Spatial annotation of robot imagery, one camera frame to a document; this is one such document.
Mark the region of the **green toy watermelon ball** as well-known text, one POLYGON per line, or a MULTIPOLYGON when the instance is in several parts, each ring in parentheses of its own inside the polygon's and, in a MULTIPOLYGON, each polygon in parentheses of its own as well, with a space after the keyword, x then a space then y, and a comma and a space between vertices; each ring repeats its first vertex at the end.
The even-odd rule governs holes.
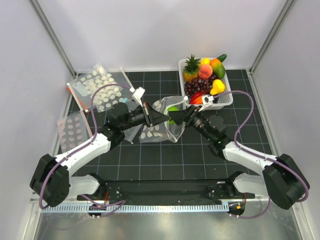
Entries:
MULTIPOLYGON (((179 111, 179 108, 176 107, 176 106, 170 106, 170 107, 167 109, 167 111, 168 111, 168 112, 176 112, 176 111, 179 111)), ((175 124, 175 121, 170 118, 170 120, 168 121, 168 124, 169 124, 169 125, 173 125, 173 124, 175 124)))

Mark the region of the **white-dotted zip bag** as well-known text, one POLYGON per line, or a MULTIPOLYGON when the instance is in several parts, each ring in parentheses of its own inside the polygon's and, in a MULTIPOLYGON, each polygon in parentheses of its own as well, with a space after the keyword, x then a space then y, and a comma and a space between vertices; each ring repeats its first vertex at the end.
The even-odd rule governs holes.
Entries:
MULTIPOLYGON (((168 108, 171 106, 176 106, 180 111, 185 110, 187 100, 188 98, 186 96, 167 96, 155 101, 152 107, 156 111, 168 116, 168 108)), ((144 126, 139 136, 139 141, 140 143, 159 143, 163 141, 176 143, 182 136, 184 130, 184 123, 181 125, 169 125, 169 121, 151 127, 144 126)))

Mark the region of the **orange green toy mango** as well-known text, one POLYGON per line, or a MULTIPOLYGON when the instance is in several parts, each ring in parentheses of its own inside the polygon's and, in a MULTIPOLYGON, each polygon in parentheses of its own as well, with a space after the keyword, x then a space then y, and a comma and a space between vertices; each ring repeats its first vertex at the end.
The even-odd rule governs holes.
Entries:
POLYGON ((212 71, 219 79, 222 79, 225 76, 226 74, 225 67, 219 59, 217 58, 212 59, 210 62, 210 65, 212 67, 212 71))

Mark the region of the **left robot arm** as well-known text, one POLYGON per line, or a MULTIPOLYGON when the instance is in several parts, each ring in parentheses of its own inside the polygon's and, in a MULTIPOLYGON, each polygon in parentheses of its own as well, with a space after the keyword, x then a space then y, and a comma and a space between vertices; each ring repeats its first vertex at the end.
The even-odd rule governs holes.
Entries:
POLYGON ((140 125, 153 127, 168 121, 169 116, 143 102, 130 111, 125 103, 117 103, 106 112, 107 122, 94 135, 65 153, 43 155, 30 181, 30 188, 39 196, 39 206, 56 207, 66 198, 90 195, 101 200, 106 195, 105 182, 96 174, 74 177, 74 173, 91 160, 117 147, 125 138, 125 130, 140 125))

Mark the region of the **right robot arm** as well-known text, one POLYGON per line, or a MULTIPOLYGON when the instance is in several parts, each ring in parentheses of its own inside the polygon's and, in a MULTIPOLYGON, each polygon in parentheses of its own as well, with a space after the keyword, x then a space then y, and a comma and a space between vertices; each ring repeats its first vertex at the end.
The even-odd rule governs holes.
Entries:
POLYGON ((262 153, 232 140, 226 134, 227 127, 222 117, 215 113, 206 115, 198 107, 190 106, 168 114, 177 125, 192 127, 205 137, 214 156, 255 173, 231 176, 225 185, 225 192, 230 198, 237 198, 242 193, 265 196, 284 210, 308 198, 310 184, 291 156, 262 153))

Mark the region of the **blue zipper clear bag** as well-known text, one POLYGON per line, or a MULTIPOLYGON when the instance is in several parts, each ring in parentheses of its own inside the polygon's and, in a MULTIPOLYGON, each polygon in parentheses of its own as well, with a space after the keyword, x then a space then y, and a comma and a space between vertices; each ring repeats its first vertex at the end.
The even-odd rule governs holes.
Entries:
POLYGON ((124 132, 124 139, 128 142, 132 142, 142 125, 144 125, 131 126, 130 123, 130 113, 138 106, 133 101, 118 102, 108 111, 107 118, 109 122, 112 126, 124 132))

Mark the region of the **white-dotted bag stack top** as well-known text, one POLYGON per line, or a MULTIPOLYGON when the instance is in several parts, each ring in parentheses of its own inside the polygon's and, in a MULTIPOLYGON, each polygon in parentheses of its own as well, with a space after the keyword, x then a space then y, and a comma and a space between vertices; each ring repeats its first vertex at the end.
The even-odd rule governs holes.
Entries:
POLYGON ((113 100, 115 98, 114 96, 111 96, 110 99, 105 93, 105 88, 110 86, 110 84, 104 84, 107 72, 112 71, 105 70, 101 64, 97 63, 93 68, 85 73, 91 74, 97 84, 98 89, 92 95, 91 102, 93 102, 93 108, 99 113, 111 109, 111 107, 116 103, 122 103, 113 100))

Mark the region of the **pink-dotted zip bag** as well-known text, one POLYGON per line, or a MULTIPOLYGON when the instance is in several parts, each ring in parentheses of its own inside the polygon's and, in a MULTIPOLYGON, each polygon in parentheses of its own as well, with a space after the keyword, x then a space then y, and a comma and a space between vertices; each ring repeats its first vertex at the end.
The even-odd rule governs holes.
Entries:
POLYGON ((57 121, 58 154, 66 153, 93 136, 83 111, 73 112, 57 121))

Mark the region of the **red toy chili pepper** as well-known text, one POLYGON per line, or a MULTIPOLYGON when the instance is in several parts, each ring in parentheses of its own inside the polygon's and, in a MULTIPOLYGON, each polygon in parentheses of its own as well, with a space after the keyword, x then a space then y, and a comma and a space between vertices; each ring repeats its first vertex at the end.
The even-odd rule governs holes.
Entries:
POLYGON ((207 92, 206 91, 198 91, 196 92, 190 99, 189 103, 190 104, 196 104, 196 99, 198 97, 201 97, 202 95, 205 95, 207 92))

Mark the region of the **toy pineapple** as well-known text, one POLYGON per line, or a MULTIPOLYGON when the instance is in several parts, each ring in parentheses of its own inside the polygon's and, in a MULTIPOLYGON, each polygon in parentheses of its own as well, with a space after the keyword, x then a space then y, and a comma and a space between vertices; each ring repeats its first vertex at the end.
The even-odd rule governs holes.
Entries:
POLYGON ((201 59, 196 58, 194 54, 187 57, 185 61, 185 66, 183 68, 183 79, 185 82, 190 82, 191 80, 199 77, 201 59))

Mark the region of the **yellow toy pear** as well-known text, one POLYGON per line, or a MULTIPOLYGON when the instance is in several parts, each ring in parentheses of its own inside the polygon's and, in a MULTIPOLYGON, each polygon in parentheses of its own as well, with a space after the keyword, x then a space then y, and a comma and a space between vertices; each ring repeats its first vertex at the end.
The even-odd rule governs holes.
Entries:
POLYGON ((225 84, 220 79, 215 79, 212 82, 212 88, 209 92, 210 95, 215 96, 225 91, 225 84))

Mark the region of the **white plastic basket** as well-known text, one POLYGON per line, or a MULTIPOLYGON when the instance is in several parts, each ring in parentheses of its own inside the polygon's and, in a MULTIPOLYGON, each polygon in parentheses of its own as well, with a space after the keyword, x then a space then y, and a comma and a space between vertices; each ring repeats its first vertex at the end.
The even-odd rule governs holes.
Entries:
MULTIPOLYGON (((201 107, 203 104, 190 104, 190 99, 188 98, 188 96, 185 94, 184 91, 184 85, 185 85, 185 80, 183 78, 183 70, 184 67, 186 65, 185 61, 187 60, 187 58, 185 59, 181 59, 178 62, 178 72, 179 72, 179 81, 180 81, 180 88, 181 88, 181 94, 183 96, 187 97, 187 102, 186 102, 186 106, 191 106, 194 105, 196 107, 201 107)), ((214 97, 214 101, 213 104, 208 104, 208 105, 204 105, 205 106, 205 110, 220 110, 225 106, 229 106, 233 103, 233 96, 231 94, 231 87, 229 84, 229 80, 225 71, 225 75, 223 78, 220 79, 224 84, 225 84, 225 90, 224 92, 217 94, 217 95, 213 95, 214 97)))

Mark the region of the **toy peach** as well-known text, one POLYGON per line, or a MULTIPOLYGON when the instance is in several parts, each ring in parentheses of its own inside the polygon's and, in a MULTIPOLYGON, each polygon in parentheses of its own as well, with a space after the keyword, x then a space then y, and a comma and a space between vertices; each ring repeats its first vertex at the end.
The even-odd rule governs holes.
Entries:
POLYGON ((198 76, 202 79, 208 79, 213 74, 213 69, 210 64, 203 64, 199 68, 198 76))

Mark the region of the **toy lemon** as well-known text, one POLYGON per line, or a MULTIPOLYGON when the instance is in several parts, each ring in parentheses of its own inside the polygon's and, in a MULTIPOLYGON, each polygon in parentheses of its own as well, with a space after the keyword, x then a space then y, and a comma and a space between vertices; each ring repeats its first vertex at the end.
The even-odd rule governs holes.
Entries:
POLYGON ((201 61, 200 61, 200 64, 201 65, 210 65, 211 63, 211 59, 206 57, 206 58, 202 58, 201 61))

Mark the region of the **toy green cucumber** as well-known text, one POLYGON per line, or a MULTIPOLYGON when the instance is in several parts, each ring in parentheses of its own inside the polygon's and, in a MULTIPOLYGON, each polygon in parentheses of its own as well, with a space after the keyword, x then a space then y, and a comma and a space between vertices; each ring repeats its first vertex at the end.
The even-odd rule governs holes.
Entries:
POLYGON ((226 60, 226 58, 227 58, 227 54, 221 54, 220 56, 218 56, 217 57, 217 59, 221 62, 221 63, 223 63, 225 60, 226 60))

